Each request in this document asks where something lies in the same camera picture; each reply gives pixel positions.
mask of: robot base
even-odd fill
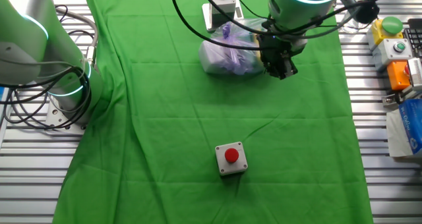
[[[215,31],[218,27],[212,27],[212,17],[211,17],[211,3],[205,3],[202,5],[202,13],[204,13],[205,27],[208,32]],[[243,11],[240,5],[240,1],[236,0],[236,10],[235,10],[235,20],[243,19]]]
[[[47,117],[45,119],[45,123],[47,125],[61,125],[65,121],[67,121],[68,118],[60,111],[58,110],[51,102],[48,105],[48,113]],[[86,129],[86,125],[81,124],[73,124],[71,126],[67,126],[66,128],[59,128],[55,130],[46,130],[46,132],[50,135],[55,135],[57,133],[66,133],[66,134],[74,134],[74,135],[83,135]]]

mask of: blue box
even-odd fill
[[[407,99],[399,105],[400,115],[414,155],[422,152],[422,99]]]

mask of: table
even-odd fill
[[[92,19],[86,0],[54,1]],[[405,27],[409,18],[422,18],[422,0],[378,3],[380,18],[396,16]],[[339,14],[337,21],[343,17]],[[87,24],[77,20],[66,19],[63,25],[67,31],[93,33]],[[386,92],[378,81],[366,31],[340,32],[340,41],[374,222],[422,223],[422,160],[394,160],[388,156],[387,110],[381,103]],[[80,34],[71,37],[85,53],[91,38]],[[22,95],[28,97],[38,92],[31,90]],[[33,111],[40,103],[38,99],[27,108]],[[48,105],[43,107],[38,119],[45,120],[47,108]],[[24,125],[7,125],[0,149],[0,223],[51,223],[61,184],[79,140],[80,136],[51,137]]]

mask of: green backdrop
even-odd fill
[[[178,2],[205,34],[206,0]],[[287,80],[213,76],[171,0],[88,4],[105,89],[55,223],[373,222],[338,33],[310,40]],[[214,148],[237,141],[249,168],[222,179]]]

